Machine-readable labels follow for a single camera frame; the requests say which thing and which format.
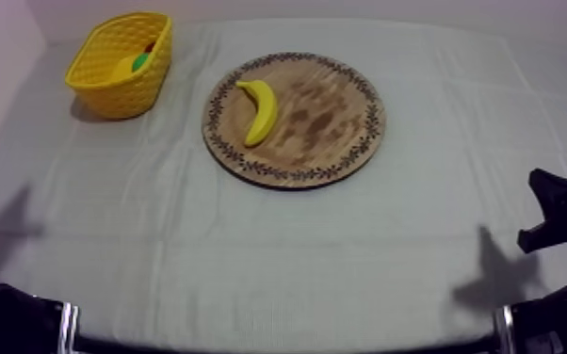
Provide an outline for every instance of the yellow basket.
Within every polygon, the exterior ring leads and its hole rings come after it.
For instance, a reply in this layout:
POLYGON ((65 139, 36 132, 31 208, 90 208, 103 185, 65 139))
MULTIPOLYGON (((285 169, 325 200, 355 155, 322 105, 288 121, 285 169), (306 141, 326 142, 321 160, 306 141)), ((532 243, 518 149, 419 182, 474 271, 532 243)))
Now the yellow basket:
POLYGON ((110 119, 137 116, 154 105, 171 62, 171 19, 133 12, 95 27, 66 73, 66 84, 95 113, 110 119), (140 69, 120 79, 112 71, 124 57, 155 46, 140 69))

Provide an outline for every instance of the tablecloth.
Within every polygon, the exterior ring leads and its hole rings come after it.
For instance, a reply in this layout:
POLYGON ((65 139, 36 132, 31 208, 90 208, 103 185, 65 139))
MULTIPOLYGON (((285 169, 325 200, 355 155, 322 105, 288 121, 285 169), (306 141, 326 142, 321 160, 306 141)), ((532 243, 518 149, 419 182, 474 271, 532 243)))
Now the tablecloth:
POLYGON ((178 24, 154 108, 102 122, 49 47, 0 129, 0 281, 81 306, 82 331, 155 346, 392 349, 481 335, 497 306, 567 284, 523 255, 535 168, 567 177, 567 50, 365 20, 178 24), (210 91, 282 51, 343 61, 387 110, 346 180, 245 184, 203 143, 210 91))

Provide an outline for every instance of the wooden cutting board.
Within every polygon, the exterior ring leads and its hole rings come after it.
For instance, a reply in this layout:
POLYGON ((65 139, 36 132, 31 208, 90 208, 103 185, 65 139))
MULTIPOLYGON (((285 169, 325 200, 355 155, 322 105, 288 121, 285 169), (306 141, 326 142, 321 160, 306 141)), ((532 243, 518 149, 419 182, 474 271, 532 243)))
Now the wooden cutting board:
POLYGON ((258 185, 303 189, 349 176, 381 143, 384 106, 369 82, 334 59, 309 53, 262 56, 228 73, 215 87, 202 119, 204 141, 223 167, 258 185), (267 138, 244 139, 257 108, 235 86, 264 80, 279 115, 267 138))

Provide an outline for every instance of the yellow banana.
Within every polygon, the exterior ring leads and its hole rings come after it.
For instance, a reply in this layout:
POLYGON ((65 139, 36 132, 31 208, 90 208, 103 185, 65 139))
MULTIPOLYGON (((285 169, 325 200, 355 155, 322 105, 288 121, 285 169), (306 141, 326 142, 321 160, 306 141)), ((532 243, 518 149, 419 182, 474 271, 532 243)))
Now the yellow banana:
POLYGON ((246 135, 244 145, 253 147, 264 141, 277 120, 277 98, 272 88, 262 80, 237 81, 239 88, 245 89, 257 102, 257 114, 251 129, 246 135))

